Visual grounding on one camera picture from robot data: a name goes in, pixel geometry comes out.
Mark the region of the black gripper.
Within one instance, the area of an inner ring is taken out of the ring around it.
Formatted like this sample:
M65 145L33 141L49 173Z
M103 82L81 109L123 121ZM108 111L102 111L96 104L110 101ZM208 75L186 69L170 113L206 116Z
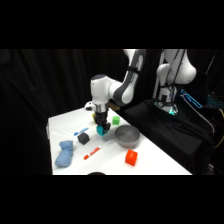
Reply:
M111 123L107 121L107 112L99 113L96 112L94 115L95 125L98 129L100 126L105 126L105 134L110 130Z

